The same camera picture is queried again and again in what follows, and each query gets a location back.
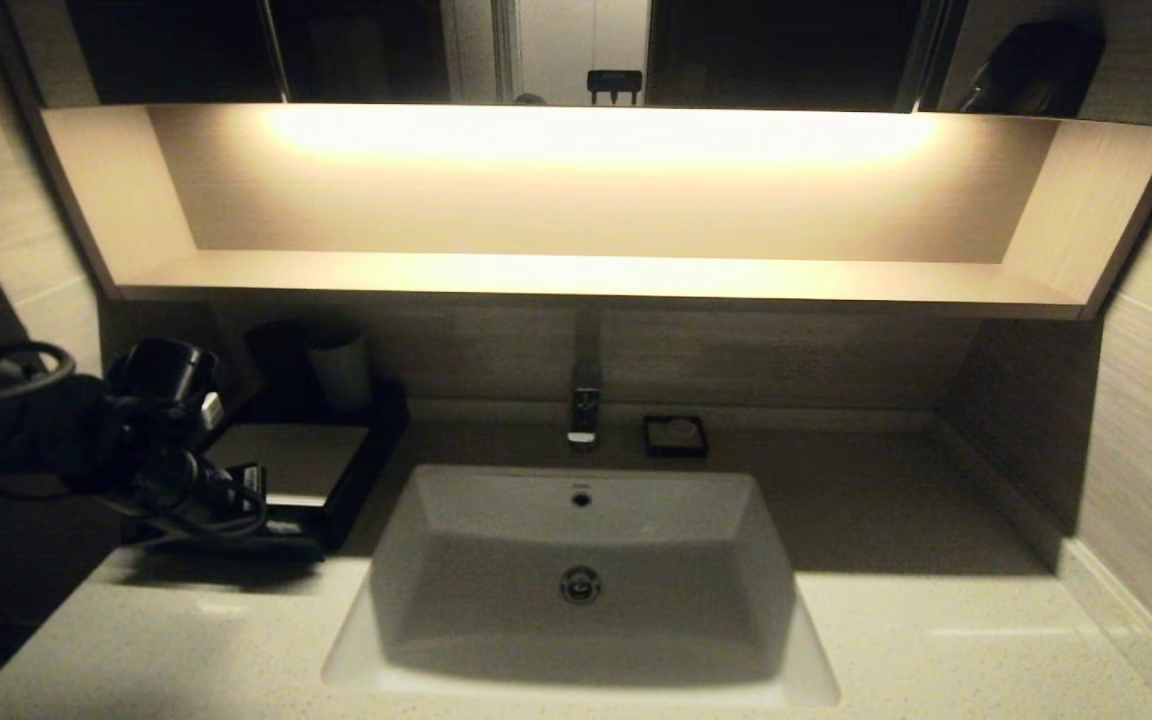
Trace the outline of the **black cup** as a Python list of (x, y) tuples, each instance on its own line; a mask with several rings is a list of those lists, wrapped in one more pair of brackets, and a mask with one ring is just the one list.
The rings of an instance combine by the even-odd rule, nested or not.
[(305, 351), (305, 334), (297, 320), (279, 319), (253, 325), (242, 334), (262, 382), (283, 406), (314, 401), (314, 374)]

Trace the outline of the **white cup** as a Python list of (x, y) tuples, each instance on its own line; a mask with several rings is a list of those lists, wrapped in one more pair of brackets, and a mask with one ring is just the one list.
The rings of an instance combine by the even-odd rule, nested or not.
[(303, 348), (333, 414), (361, 414), (371, 406), (369, 353), (361, 329), (351, 325), (311, 325)]

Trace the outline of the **white ceramic sink basin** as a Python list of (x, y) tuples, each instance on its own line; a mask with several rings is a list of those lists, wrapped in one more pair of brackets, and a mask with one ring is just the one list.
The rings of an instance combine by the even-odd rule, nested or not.
[[(602, 594), (566, 602), (589, 566)], [(842, 692), (744, 473), (422, 465), (323, 667), (367, 694), (833, 708)]]

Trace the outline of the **chrome faucet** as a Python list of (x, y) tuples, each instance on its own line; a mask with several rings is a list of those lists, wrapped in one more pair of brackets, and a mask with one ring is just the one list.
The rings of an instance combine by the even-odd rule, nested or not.
[(573, 319), (570, 425), (573, 450), (594, 450), (602, 409), (602, 311), (581, 309)]

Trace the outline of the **chrome sink drain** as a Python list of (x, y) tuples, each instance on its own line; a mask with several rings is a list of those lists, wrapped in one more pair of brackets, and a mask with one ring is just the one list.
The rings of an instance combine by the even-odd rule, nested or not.
[(589, 566), (573, 566), (559, 578), (559, 594), (573, 605), (594, 602), (602, 594), (602, 575)]

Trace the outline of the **black soap dish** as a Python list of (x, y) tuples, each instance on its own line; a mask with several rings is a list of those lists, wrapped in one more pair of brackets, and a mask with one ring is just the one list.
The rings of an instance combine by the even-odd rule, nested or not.
[(645, 416), (643, 444), (652, 457), (707, 457), (708, 438), (699, 416)]

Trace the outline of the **mirror cabinet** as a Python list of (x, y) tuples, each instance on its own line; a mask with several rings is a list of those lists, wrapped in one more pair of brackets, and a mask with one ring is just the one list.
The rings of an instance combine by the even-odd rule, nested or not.
[(1152, 126), (1152, 0), (0, 0), (38, 105), (637, 105)]

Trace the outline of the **wooden wall niche shelf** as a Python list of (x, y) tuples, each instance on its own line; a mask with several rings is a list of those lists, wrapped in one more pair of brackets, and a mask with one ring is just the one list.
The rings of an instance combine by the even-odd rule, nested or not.
[(1152, 127), (840, 111), (215, 104), (41, 111), (119, 300), (1089, 319)]

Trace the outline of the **small black bracket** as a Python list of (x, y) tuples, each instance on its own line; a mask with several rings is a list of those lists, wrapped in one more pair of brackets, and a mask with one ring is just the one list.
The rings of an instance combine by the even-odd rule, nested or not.
[(590, 104), (598, 105), (602, 94), (612, 106), (620, 104), (620, 97), (628, 94), (628, 105), (636, 106), (644, 86), (644, 73), (626, 69), (590, 69), (586, 73), (586, 90)]

